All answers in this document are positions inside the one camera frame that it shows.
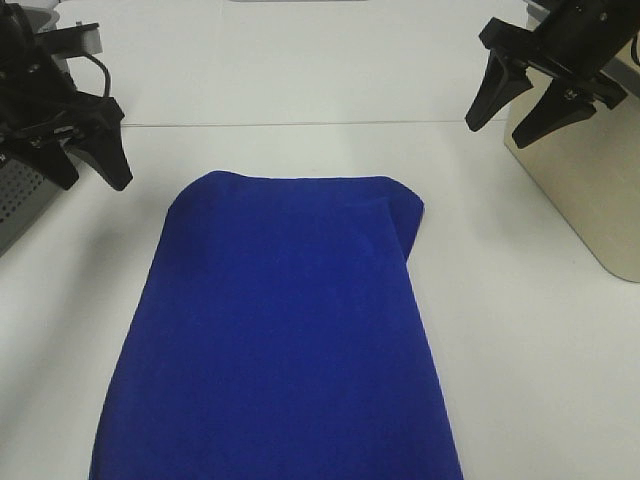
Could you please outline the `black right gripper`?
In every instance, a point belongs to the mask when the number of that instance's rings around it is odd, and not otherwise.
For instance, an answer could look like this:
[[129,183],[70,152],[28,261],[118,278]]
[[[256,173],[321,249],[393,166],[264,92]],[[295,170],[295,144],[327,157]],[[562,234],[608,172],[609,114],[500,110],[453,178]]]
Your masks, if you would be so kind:
[[467,126],[479,131],[532,89],[529,67],[555,80],[513,131],[518,148],[590,119],[597,112],[591,96],[615,108],[626,94],[602,70],[638,32],[637,1],[557,1],[533,30],[491,18],[479,34],[489,57]]

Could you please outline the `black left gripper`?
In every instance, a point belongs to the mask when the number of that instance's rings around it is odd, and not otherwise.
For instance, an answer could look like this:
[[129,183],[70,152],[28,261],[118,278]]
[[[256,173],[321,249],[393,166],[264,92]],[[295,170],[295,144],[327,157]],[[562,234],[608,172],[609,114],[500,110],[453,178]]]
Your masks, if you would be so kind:
[[69,190],[79,173],[69,160],[89,165],[114,190],[133,179],[122,146],[124,112],[111,94],[111,75],[97,55],[79,58],[102,74],[100,93],[81,90],[66,61],[54,59],[35,35],[55,26],[52,7],[1,4],[1,150]]

